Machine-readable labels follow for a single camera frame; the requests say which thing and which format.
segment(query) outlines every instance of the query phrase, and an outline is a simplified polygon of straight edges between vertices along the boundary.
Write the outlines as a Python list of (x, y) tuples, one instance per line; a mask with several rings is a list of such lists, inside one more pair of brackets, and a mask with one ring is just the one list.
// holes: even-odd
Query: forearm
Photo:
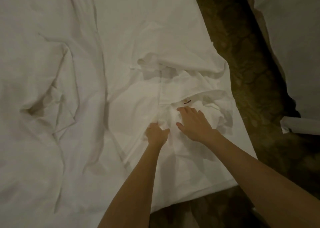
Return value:
[(148, 145), (140, 161), (112, 200), (98, 228), (148, 227), (160, 149), (161, 146)]
[(205, 145), (220, 159), (272, 227), (320, 227), (320, 202), (216, 130)]

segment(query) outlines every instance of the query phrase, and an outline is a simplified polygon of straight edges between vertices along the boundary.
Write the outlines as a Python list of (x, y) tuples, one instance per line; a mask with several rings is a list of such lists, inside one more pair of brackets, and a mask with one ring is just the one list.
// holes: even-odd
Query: floor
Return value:
[[(215, 48), (229, 63), (233, 96), (258, 159), (320, 199), (320, 138), (282, 134), (280, 119), (297, 112), (246, 0), (197, 2)], [(159, 210), (150, 228), (260, 227), (252, 207), (234, 187)]]

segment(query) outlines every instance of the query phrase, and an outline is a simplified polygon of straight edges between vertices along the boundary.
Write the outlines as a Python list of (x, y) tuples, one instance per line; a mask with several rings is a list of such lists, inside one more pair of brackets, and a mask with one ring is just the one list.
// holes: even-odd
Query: left hand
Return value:
[(162, 147), (167, 139), (170, 129), (162, 130), (160, 129), (158, 123), (150, 123), (149, 127), (146, 129), (146, 137), (148, 138), (149, 145), (156, 145)]

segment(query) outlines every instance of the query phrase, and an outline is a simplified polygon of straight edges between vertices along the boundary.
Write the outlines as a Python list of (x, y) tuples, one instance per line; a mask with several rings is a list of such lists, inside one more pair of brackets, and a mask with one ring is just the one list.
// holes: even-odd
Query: wrinkled sheet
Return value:
[[(304, 123), (303, 133), (314, 134), (309, 122), (320, 123), (320, 0), (255, 0), (254, 7), (263, 14), (288, 94), (301, 115), (296, 121)], [(301, 128), (293, 123), (283, 128)]]
[(1, 226), (96, 227), (127, 173), (93, 1), (0, 3)]
[(205, 146), (178, 130), (177, 107), (202, 110), (213, 127), (255, 156), (231, 93), (227, 62), (195, 0), (94, 0), (108, 89), (108, 128), (130, 172), (150, 122), (171, 129), (158, 159), (152, 211), (236, 185)]

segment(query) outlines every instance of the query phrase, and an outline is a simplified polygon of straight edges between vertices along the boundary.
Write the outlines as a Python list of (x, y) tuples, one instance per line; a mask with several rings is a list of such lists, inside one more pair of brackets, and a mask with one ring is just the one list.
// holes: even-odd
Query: hand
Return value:
[(150, 123), (146, 129), (146, 137), (148, 138), (149, 145), (156, 145), (162, 147), (167, 139), (170, 129), (160, 129), (158, 123)]
[(214, 129), (210, 126), (205, 115), (194, 108), (182, 107), (177, 109), (182, 116), (183, 125), (177, 123), (178, 128), (189, 139), (206, 144), (212, 139)]

